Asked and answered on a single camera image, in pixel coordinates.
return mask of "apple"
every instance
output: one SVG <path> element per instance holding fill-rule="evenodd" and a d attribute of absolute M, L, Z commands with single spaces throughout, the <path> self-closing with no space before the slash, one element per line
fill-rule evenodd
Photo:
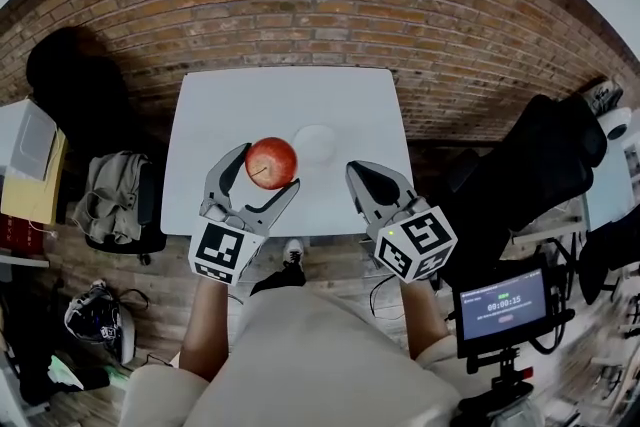
<path fill-rule="evenodd" d="M 298 159 L 287 141 L 267 137 L 249 148 L 244 165 L 253 183 L 263 189 L 274 190 L 293 180 Z"/>

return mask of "apple stem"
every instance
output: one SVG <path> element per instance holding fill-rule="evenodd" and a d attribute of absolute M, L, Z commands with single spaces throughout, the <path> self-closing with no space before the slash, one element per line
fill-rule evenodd
<path fill-rule="evenodd" d="M 260 173 L 262 173 L 265 169 L 267 169 L 267 168 L 266 168 L 266 167 L 263 167 L 260 171 L 258 171 L 258 172 L 256 172 L 256 173 L 253 173 L 252 175 L 249 175 L 249 176 L 254 177 L 254 176 L 256 176 L 256 175 L 259 175 L 259 174 L 260 174 Z"/>

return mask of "black pants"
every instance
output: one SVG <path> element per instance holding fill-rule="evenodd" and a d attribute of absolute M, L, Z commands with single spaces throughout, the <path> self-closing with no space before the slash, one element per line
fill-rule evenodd
<path fill-rule="evenodd" d="M 267 279 L 256 283 L 251 291 L 251 295 L 271 288 L 301 287 L 306 282 L 307 278 L 304 277 L 304 272 L 302 272 L 300 265 L 297 263 L 289 263 L 283 270 L 274 272 Z"/>

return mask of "white shirt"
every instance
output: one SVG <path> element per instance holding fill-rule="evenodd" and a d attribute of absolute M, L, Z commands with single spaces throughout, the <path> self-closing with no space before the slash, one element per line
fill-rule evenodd
<path fill-rule="evenodd" d="M 131 376 L 122 427 L 448 426 L 462 397 L 489 386 L 467 375 L 449 336 L 416 361 L 333 296 L 262 291 L 212 383 L 145 366 Z"/>

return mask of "white sneaker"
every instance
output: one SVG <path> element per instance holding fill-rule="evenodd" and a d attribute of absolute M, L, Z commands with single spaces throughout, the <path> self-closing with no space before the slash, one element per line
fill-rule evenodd
<path fill-rule="evenodd" d="M 302 257 L 304 256 L 304 246 L 300 239 L 289 239 L 284 246 L 282 263 L 285 267 L 297 263 L 302 269 Z"/>

